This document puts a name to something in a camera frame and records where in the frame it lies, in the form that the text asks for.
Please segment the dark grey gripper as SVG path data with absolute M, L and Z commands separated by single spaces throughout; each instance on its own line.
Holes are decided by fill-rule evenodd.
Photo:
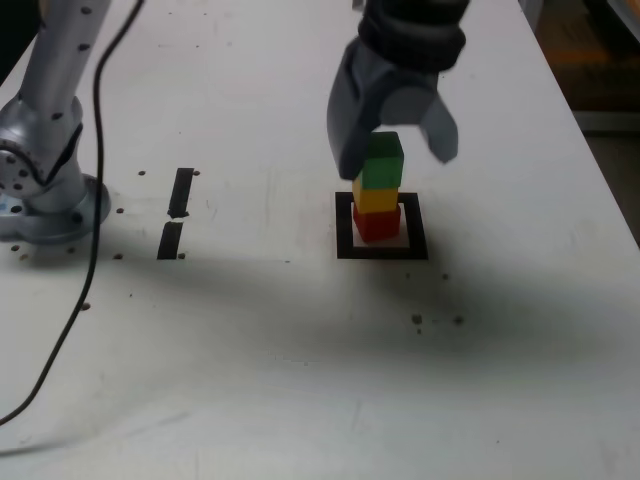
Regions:
M 371 134 L 381 125 L 417 127 L 442 164 L 458 155 L 458 128 L 438 94 L 438 75 L 400 67 L 355 38 L 344 51 L 327 106 L 328 140 L 341 179 L 359 175 Z

